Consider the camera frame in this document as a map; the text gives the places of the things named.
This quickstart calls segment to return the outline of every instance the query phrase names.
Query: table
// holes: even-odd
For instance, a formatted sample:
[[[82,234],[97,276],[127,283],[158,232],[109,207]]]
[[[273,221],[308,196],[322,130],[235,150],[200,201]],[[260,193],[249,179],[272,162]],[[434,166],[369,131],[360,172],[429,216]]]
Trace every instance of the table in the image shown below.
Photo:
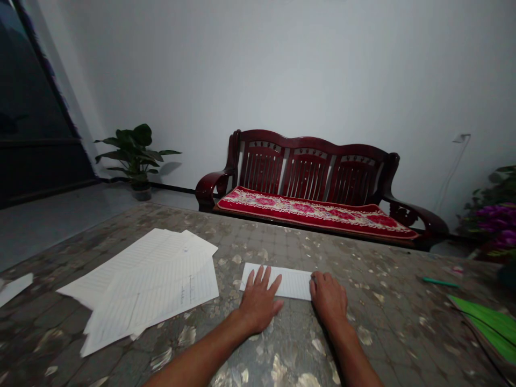
[[[82,359],[90,311],[55,290],[106,262],[153,228],[190,230],[219,246],[213,260],[220,297]],[[34,284],[0,309],[1,385],[138,386],[238,307],[246,261],[329,271],[347,289],[348,319],[386,386],[502,385],[446,294],[516,315],[514,298],[490,263],[142,204],[2,273],[34,273]],[[461,263],[461,281],[442,268]],[[460,289],[419,278],[461,282]],[[336,386],[332,349],[311,303],[286,299],[260,335],[243,343],[216,386]]]

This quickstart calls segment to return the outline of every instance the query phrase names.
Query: green notebook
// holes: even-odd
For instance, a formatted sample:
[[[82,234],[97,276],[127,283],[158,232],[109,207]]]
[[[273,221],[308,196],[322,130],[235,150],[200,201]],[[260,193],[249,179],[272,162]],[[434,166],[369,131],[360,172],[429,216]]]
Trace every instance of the green notebook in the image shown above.
[[[473,324],[474,328],[476,328],[477,332],[484,335],[484,338],[489,342],[491,347],[495,349],[503,359],[516,366],[516,347],[483,323],[483,321],[486,322],[516,345],[516,321],[503,313],[486,308],[485,306],[471,303],[454,296],[448,297],[458,309],[477,317],[475,318],[464,314]]]

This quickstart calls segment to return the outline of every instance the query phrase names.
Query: lined paper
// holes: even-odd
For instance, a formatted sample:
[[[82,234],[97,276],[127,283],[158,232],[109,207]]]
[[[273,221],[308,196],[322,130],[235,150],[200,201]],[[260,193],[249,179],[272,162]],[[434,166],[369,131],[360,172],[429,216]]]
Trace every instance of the lined paper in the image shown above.
[[[258,273],[259,268],[259,264],[246,262],[243,268],[240,290],[245,290],[247,278],[249,277],[249,273],[251,273],[251,270],[254,270],[254,275],[256,278],[256,273]],[[280,274],[282,275],[282,278],[281,284],[278,288],[278,292],[276,293],[277,296],[298,298],[307,301],[310,301],[312,299],[312,297],[310,296],[310,279],[312,273],[310,273],[309,271],[293,270],[271,266],[270,279],[267,288],[269,288],[272,285],[276,277]]]
[[[57,290],[94,310],[116,273],[180,258],[190,250],[213,255],[217,247],[189,231],[176,233],[155,228],[109,261]]]
[[[27,286],[32,284],[34,276],[32,273],[20,277],[8,283],[0,292],[0,307],[7,304],[10,300],[20,294]]]
[[[219,296],[211,254],[190,251],[180,259],[115,274],[89,323],[82,356]]]

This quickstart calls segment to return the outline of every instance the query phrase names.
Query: sofa armrest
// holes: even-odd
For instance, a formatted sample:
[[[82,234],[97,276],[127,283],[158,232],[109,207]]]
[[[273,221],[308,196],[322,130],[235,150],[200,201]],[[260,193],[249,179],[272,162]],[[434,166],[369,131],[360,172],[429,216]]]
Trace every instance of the sofa armrest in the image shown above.
[[[382,199],[390,203],[390,216],[404,226],[411,226],[417,218],[425,224],[425,232],[420,237],[422,239],[443,240],[449,234],[448,226],[445,221],[431,211],[419,206],[404,203],[387,193]]]
[[[212,172],[204,176],[195,187],[195,197],[199,202],[199,211],[211,212],[215,207],[213,200],[213,191],[217,187],[217,191],[225,195],[227,182],[230,176],[236,176],[234,169],[224,169],[218,172]]]

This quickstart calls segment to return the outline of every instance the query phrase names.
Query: red seat cushion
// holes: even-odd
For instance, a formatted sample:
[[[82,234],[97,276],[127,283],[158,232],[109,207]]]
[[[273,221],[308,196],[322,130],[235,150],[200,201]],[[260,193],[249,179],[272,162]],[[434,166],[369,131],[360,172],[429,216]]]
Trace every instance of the red seat cushion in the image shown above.
[[[223,211],[382,238],[414,239],[419,236],[387,216],[376,204],[348,206],[236,187],[217,203],[217,207]]]

